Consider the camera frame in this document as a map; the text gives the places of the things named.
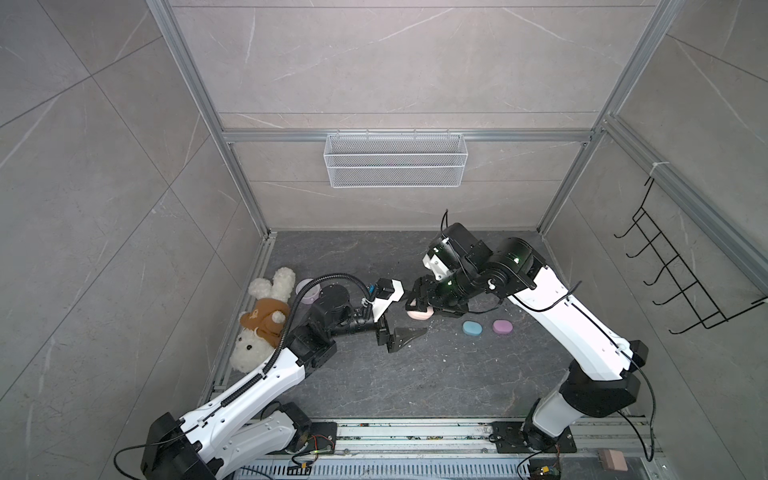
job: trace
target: black wire rack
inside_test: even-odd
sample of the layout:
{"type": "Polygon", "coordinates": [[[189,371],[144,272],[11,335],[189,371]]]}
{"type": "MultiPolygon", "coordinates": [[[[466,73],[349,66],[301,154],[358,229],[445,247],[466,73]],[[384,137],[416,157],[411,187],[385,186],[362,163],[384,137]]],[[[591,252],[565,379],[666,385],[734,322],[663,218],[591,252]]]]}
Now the black wire rack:
{"type": "Polygon", "coordinates": [[[750,310],[752,310],[752,309],[756,309],[758,306],[760,306],[760,305],[763,305],[763,302],[764,302],[766,299],[768,299],[768,296],[764,296],[764,297],[763,297],[763,298],[761,298],[761,299],[755,300],[754,302],[752,302],[752,303],[750,304],[750,306],[749,306],[749,307],[747,307],[747,308],[746,308],[746,309],[744,309],[744,310],[741,310],[741,311],[740,311],[740,312],[738,312],[738,313],[734,313],[734,314],[733,314],[733,315],[731,315],[731,316],[726,316],[726,314],[725,314],[725,313],[723,313],[723,310],[722,310],[722,309],[721,309],[721,308],[720,308],[720,307],[717,305],[717,303],[714,301],[714,299],[712,298],[712,296],[710,295],[710,293],[709,293],[709,292],[707,292],[707,289],[704,287],[704,285],[702,285],[702,284],[701,284],[701,282],[699,281],[699,279],[698,279],[698,277],[696,276],[696,274],[695,274],[695,273],[694,273],[694,272],[693,272],[693,271],[690,269],[690,267],[688,266],[688,264],[686,263],[686,261],[683,259],[683,257],[680,255],[680,253],[677,251],[677,249],[676,249],[676,248],[675,248],[675,246],[672,244],[672,242],[670,242],[670,241],[669,241],[669,239],[667,238],[667,235],[665,235],[665,234],[664,234],[664,232],[661,230],[661,228],[659,228],[659,226],[656,224],[656,221],[653,219],[653,217],[652,217],[652,216],[651,216],[651,215],[650,215],[650,214],[647,212],[647,210],[645,210],[645,200],[647,200],[647,199],[648,199],[648,194],[650,193],[650,189],[651,189],[651,188],[653,187],[653,185],[654,185],[654,179],[653,179],[653,178],[651,178],[651,177],[649,177],[649,178],[648,178],[648,180],[646,180],[646,182],[645,182],[645,184],[644,184],[644,185],[647,185],[647,186],[648,186],[648,189],[647,189],[647,190],[645,190],[645,197],[643,197],[643,202],[640,204],[640,208],[638,208],[638,209],[637,209],[637,211],[634,213],[634,215],[632,215],[632,220],[633,220],[633,222],[632,222],[632,225],[629,227],[629,229],[628,229],[626,232],[624,232],[624,234],[623,234],[623,235],[616,235],[616,234],[614,234],[614,237],[616,237],[616,238],[624,238],[624,237],[626,237],[626,236],[627,236],[627,234],[628,234],[628,233],[630,233],[630,232],[632,231],[632,229],[634,229],[634,228],[636,227],[636,228],[637,228],[637,229],[640,231],[640,233],[642,233],[642,234],[643,234],[643,237],[645,238],[645,240],[646,240],[646,242],[647,242],[647,243],[646,243],[646,244],[643,246],[643,248],[641,248],[641,250],[640,250],[639,252],[637,252],[636,254],[634,254],[634,255],[630,255],[629,253],[627,253],[627,254],[626,254],[626,255],[627,255],[627,257],[629,257],[629,258],[635,258],[635,257],[638,257],[638,256],[639,256],[641,253],[643,253],[643,252],[644,252],[644,251],[645,251],[645,250],[646,250],[648,247],[650,247],[650,248],[653,250],[653,252],[656,254],[656,257],[658,257],[659,261],[661,262],[661,270],[659,270],[659,273],[656,275],[656,278],[654,279],[654,281],[653,281],[653,282],[650,282],[650,283],[648,283],[648,282],[646,282],[645,280],[643,280],[643,283],[645,283],[645,284],[646,284],[646,285],[648,285],[648,286],[654,285],[654,284],[655,284],[656,282],[658,282],[658,281],[659,281],[659,279],[661,278],[661,274],[662,274],[662,273],[664,273],[664,271],[667,271],[667,272],[670,274],[670,277],[672,278],[672,281],[673,281],[673,282],[674,282],[674,284],[677,286],[677,290],[678,290],[678,291],[677,291],[677,293],[675,293],[673,296],[671,296],[670,298],[668,298],[667,300],[665,300],[665,301],[663,301],[663,302],[661,302],[661,303],[658,303],[657,301],[655,301],[655,300],[654,300],[654,305],[659,305],[659,306],[661,306],[661,305],[666,305],[667,303],[671,302],[672,300],[674,300],[674,299],[678,298],[680,295],[682,295],[682,296],[685,298],[686,302],[688,302],[688,305],[690,306],[690,308],[691,308],[691,309],[694,311],[694,313],[696,314],[696,318],[698,319],[698,321],[697,321],[697,322],[695,322],[693,325],[691,325],[691,326],[688,326],[687,328],[685,328],[685,329],[682,329],[682,330],[681,330],[681,331],[679,331],[679,332],[674,332],[674,331],[672,331],[672,329],[670,329],[670,333],[672,333],[673,335],[680,335],[681,333],[685,333],[685,332],[687,332],[688,330],[690,330],[690,329],[694,328],[694,327],[695,327],[695,326],[697,326],[697,325],[701,325],[701,326],[703,326],[705,329],[711,329],[711,328],[714,328],[714,327],[716,327],[716,326],[720,325],[721,323],[725,323],[725,322],[728,322],[728,321],[730,321],[730,320],[732,320],[732,319],[734,319],[734,318],[738,317],[739,315],[742,315],[743,313],[749,312],[750,310]],[[640,220],[642,220],[643,218],[646,218],[646,219],[648,219],[648,220],[649,220],[649,221],[650,221],[650,222],[651,222],[651,223],[654,225],[654,227],[656,228],[656,230],[657,230],[657,233],[656,233],[655,235],[653,235],[653,237],[649,237],[648,233],[647,233],[645,230],[643,230],[643,227],[640,225],[640,223],[639,223],[639,222],[640,222],[640,220]],[[661,238],[661,239],[663,239],[665,242],[667,242],[667,244],[669,245],[669,247],[670,247],[670,248],[672,249],[672,251],[674,252],[674,255],[672,256],[672,258],[670,258],[670,259],[669,259],[669,260],[667,260],[667,261],[664,261],[664,258],[661,256],[661,254],[659,253],[659,250],[658,250],[658,249],[656,248],[656,246],[654,245],[654,241],[656,241],[657,239],[660,239],[660,238],[661,238]],[[671,264],[672,264],[672,263],[673,263],[675,260],[679,260],[679,261],[680,261],[680,263],[682,263],[682,264],[685,266],[685,269],[688,271],[688,273],[690,274],[690,276],[691,276],[691,277],[694,279],[694,281],[693,281],[693,282],[692,282],[690,285],[683,287],[683,286],[680,284],[680,281],[678,280],[678,278],[676,278],[676,277],[675,277],[674,273],[673,273],[673,272],[672,272],[672,270],[670,269],[670,265],[671,265],[671,264]],[[712,305],[714,305],[714,307],[715,307],[715,312],[714,312],[714,313],[712,313],[712,314],[710,314],[710,315],[708,315],[708,316],[706,316],[706,317],[704,317],[704,318],[702,318],[702,316],[699,314],[698,310],[696,310],[696,307],[695,307],[695,306],[694,306],[694,304],[693,304],[693,303],[690,301],[690,298],[688,297],[688,294],[687,294],[687,291],[688,291],[688,290],[689,290],[691,287],[693,287],[693,286],[696,286],[696,285],[698,285],[698,286],[701,288],[701,290],[702,290],[702,291],[704,292],[704,294],[707,296],[707,298],[709,299],[709,301],[710,301],[710,302],[712,303],[712,305]],[[704,322],[706,322],[707,320],[709,320],[709,319],[712,319],[712,318],[714,318],[715,316],[718,316],[718,315],[719,315],[719,316],[722,316],[722,319],[721,319],[719,322],[713,323],[713,324],[711,324],[711,325],[707,325],[706,323],[704,323],[704,322]]]}

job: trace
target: wire mesh basket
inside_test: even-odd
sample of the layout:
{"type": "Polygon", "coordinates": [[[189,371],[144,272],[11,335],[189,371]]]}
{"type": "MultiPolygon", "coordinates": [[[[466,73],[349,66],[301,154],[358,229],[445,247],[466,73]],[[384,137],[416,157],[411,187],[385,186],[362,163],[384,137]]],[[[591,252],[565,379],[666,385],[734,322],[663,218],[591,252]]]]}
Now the wire mesh basket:
{"type": "Polygon", "coordinates": [[[323,154],[331,187],[458,187],[467,144],[450,132],[331,134],[323,154]]]}

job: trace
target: floor vent grate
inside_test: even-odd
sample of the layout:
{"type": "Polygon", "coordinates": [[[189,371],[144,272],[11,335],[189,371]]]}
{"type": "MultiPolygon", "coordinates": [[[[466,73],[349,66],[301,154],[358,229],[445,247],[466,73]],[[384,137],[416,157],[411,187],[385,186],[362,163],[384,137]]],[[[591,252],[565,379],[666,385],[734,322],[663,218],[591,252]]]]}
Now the floor vent grate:
{"type": "MultiPolygon", "coordinates": [[[[321,459],[313,466],[309,474],[306,470],[289,470],[290,460],[257,460],[246,468],[239,469],[235,478],[251,480],[263,475],[256,470],[273,477],[275,480],[297,480],[311,478],[318,480],[351,480],[366,478],[384,480],[397,478],[517,478],[515,469],[519,458],[341,458],[321,459]]],[[[521,467],[524,478],[528,478],[528,462],[521,467]]]]}

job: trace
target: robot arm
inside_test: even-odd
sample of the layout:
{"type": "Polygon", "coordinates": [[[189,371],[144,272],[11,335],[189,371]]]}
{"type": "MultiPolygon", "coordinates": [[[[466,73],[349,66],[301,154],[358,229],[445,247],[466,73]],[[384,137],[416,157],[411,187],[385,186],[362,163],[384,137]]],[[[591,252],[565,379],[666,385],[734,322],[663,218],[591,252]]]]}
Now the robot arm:
{"type": "Polygon", "coordinates": [[[422,262],[433,276],[416,280],[407,310],[462,316],[472,297],[491,293],[533,316],[574,357],[562,382],[531,409],[522,432],[527,446],[546,449],[582,415],[604,417],[636,401],[640,381],[632,373],[645,364],[647,347],[605,326],[525,241],[508,238],[491,251],[454,223],[422,262]]]}
{"type": "MultiPolygon", "coordinates": [[[[354,278],[334,275],[325,278],[354,278]]],[[[426,329],[391,329],[387,323],[384,311],[403,295],[398,280],[381,279],[366,292],[372,300],[354,308],[346,288],[325,286],[301,324],[284,335],[284,348],[276,350],[275,359],[178,420],[170,413],[157,419],[141,461],[147,480],[221,480],[253,458],[283,449],[299,451],[312,422],[298,407],[289,403],[264,419],[256,415],[336,352],[334,336],[375,332],[377,343],[392,353],[426,333],[426,329]]]]}
{"type": "MultiPolygon", "coordinates": [[[[471,313],[468,301],[480,293],[509,299],[530,313],[574,357],[568,374],[531,408],[522,426],[524,445],[549,448],[575,419],[602,417],[635,402],[640,388],[632,374],[642,367],[647,347],[608,329],[557,279],[545,259],[518,238],[491,251],[460,223],[441,230],[423,263],[432,275],[416,280],[407,310],[459,317],[471,313]]],[[[346,274],[329,278],[354,280],[346,274]]],[[[302,294],[313,286],[309,283],[302,294]]],[[[311,421],[294,404],[256,419],[280,393],[300,383],[336,352],[334,336],[373,331],[379,345],[395,352],[426,329],[391,329],[383,315],[404,291],[397,280],[381,279],[366,289],[364,307],[353,308],[340,285],[323,288],[305,321],[285,333],[272,359],[215,399],[178,420],[157,419],[147,435],[141,471],[147,480],[221,480],[252,458],[302,448],[311,421]]]]}

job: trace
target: plush bunny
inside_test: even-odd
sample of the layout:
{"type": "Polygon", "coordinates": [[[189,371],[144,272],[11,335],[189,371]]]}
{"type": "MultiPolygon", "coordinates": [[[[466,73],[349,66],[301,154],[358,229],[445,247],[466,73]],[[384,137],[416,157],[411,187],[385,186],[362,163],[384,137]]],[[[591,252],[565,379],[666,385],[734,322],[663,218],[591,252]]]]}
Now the plush bunny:
{"type": "Polygon", "coordinates": [[[243,331],[237,336],[230,357],[232,368],[249,373],[272,355],[290,312],[287,301],[295,283],[296,274],[287,267],[275,272],[272,283],[266,278],[257,278],[250,283],[248,293],[257,301],[253,312],[240,317],[243,331]]]}

